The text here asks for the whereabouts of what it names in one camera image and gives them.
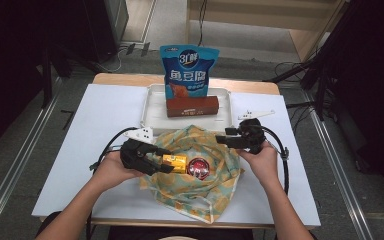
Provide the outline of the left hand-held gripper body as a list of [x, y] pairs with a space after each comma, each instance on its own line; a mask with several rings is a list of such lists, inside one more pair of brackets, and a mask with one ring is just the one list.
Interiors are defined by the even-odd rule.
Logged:
[[148, 153], [154, 154], [159, 150], [153, 143], [151, 127], [125, 129], [122, 136], [127, 138], [120, 149], [121, 160], [126, 168], [149, 176], [161, 171], [162, 165], [147, 157]]

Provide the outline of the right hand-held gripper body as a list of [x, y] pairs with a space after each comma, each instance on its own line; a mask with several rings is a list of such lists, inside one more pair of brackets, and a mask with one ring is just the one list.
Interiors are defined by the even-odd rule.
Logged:
[[251, 154], [258, 154], [262, 150], [261, 144], [266, 140], [266, 136], [257, 118], [241, 121], [237, 133], [240, 137], [236, 149], [248, 149]]

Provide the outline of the yellow drink carton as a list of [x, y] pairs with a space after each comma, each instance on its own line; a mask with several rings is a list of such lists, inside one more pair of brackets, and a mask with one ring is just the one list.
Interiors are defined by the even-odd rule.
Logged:
[[163, 162], [173, 167], [172, 173], [185, 174], [187, 172], [187, 157], [183, 155], [163, 155]]

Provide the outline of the red can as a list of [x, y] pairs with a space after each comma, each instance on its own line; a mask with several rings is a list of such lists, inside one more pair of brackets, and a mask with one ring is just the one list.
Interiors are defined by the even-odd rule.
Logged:
[[194, 158], [187, 165], [187, 173], [199, 180], [204, 180], [210, 174], [209, 163], [203, 158]]

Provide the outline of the fruit print cloth bag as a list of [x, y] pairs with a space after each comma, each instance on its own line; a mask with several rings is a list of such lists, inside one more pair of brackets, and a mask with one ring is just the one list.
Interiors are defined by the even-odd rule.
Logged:
[[187, 165], [194, 158], [205, 159], [210, 174], [204, 180], [187, 172], [145, 175], [139, 180], [140, 188], [150, 190], [156, 202], [173, 211], [213, 223], [229, 205], [242, 173], [238, 154], [218, 144], [215, 136], [195, 125], [161, 134], [156, 139], [157, 146], [173, 155], [186, 156]]

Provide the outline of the white plastic tray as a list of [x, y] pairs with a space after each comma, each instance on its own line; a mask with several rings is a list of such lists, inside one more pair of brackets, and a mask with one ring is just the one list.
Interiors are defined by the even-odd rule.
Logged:
[[169, 118], [166, 113], [165, 87], [163, 84], [152, 84], [147, 89], [140, 125], [151, 127], [155, 135], [183, 129], [189, 125], [224, 133], [226, 128], [234, 125], [231, 94], [227, 89], [219, 87], [210, 87], [208, 93], [218, 98], [219, 110], [216, 115]]

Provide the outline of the brown box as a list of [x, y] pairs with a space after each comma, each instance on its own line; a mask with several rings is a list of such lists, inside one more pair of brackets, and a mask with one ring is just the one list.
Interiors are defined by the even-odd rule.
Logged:
[[166, 100], [168, 117], [186, 117], [199, 115], [215, 115], [219, 110], [219, 100], [216, 96], [185, 97]]

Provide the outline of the blue snack bag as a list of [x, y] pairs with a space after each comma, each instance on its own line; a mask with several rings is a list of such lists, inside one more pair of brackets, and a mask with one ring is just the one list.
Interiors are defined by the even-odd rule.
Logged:
[[205, 97], [219, 50], [189, 44], [160, 47], [167, 99]]

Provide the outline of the person's left hand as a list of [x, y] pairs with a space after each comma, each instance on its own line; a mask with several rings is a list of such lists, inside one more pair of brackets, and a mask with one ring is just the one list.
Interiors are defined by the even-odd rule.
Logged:
[[126, 180], [141, 176], [143, 173], [124, 167], [119, 152], [110, 152], [105, 155], [90, 182], [98, 191], [104, 192]]

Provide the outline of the person's right hand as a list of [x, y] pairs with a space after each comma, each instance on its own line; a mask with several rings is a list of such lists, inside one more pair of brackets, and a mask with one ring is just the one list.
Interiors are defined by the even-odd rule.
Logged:
[[261, 144], [261, 151], [258, 154], [251, 154], [244, 149], [237, 149], [236, 152], [250, 165], [265, 190], [280, 185], [277, 151], [267, 141]]

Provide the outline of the person's dark clothing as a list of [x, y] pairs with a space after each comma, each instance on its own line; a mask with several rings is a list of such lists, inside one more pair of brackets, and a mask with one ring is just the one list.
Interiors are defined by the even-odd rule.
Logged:
[[111, 227], [107, 240], [254, 240], [250, 229]]

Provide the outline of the black stand legs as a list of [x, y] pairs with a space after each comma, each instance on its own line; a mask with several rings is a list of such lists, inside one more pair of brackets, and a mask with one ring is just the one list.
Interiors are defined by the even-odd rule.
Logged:
[[330, 69], [328, 66], [327, 53], [320, 50], [314, 57], [304, 63], [300, 63], [297, 67], [293, 67], [274, 78], [268, 79], [270, 83], [280, 83], [295, 74], [304, 72], [304, 76], [300, 80], [302, 90], [310, 90], [314, 85], [317, 85], [316, 97], [313, 103], [313, 108], [318, 118], [323, 121], [323, 104], [328, 81], [330, 80]]

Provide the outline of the light wooden furniture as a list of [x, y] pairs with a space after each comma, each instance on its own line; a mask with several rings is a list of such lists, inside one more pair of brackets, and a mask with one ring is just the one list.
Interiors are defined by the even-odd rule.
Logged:
[[207, 0], [210, 22], [288, 29], [301, 61], [340, 20], [347, 0]]

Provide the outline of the black curtain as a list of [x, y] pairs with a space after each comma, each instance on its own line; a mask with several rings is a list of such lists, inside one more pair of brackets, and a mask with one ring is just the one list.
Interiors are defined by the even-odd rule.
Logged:
[[62, 40], [76, 0], [0, 0], [0, 138], [43, 91], [42, 53], [51, 68], [71, 73]]
[[384, 177], [384, 0], [350, 0], [324, 47], [345, 138], [360, 169]]

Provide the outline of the dark cabinet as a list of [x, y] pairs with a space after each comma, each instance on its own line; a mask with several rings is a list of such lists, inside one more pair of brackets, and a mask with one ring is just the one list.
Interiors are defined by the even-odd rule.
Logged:
[[129, 20], [126, 0], [82, 0], [85, 8], [83, 53], [102, 63], [114, 56]]

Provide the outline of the metal rail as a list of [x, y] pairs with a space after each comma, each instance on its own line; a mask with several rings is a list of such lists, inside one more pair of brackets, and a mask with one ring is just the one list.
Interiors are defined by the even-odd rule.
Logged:
[[336, 185], [340, 191], [348, 215], [354, 226], [359, 240], [374, 240], [371, 229], [366, 220], [365, 214], [359, 203], [356, 194], [353, 191], [351, 183], [341, 164], [340, 158], [336, 152], [334, 144], [330, 138], [325, 122], [321, 119], [322, 115], [316, 111], [315, 100], [307, 92], [303, 92], [305, 100], [310, 102], [311, 118], [318, 133], [319, 139], [327, 156], [327, 160], [332, 169]]
[[49, 103], [40, 109], [34, 123], [29, 128], [28, 134], [25, 138], [23, 138], [22, 145], [17, 150], [17, 154], [12, 159], [11, 165], [6, 171], [4, 178], [0, 182], [0, 215], [3, 212], [12, 191], [14, 190], [26, 164], [29, 161], [30, 155], [34, 150], [37, 141], [52, 114], [62, 85], [63, 79], [61, 77], [57, 77], [52, 83], [52, 90], [54, 93], [52, 94]]

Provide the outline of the black stand post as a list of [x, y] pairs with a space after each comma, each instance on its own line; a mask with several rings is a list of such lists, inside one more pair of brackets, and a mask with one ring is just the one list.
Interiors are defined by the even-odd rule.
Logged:
[[43, 77], [43, 103], [46, 108], [52, 99], [52, 80], [51, 80], [51, 62], [48, 49], [45, 48], [42, 53], [42, 77]]

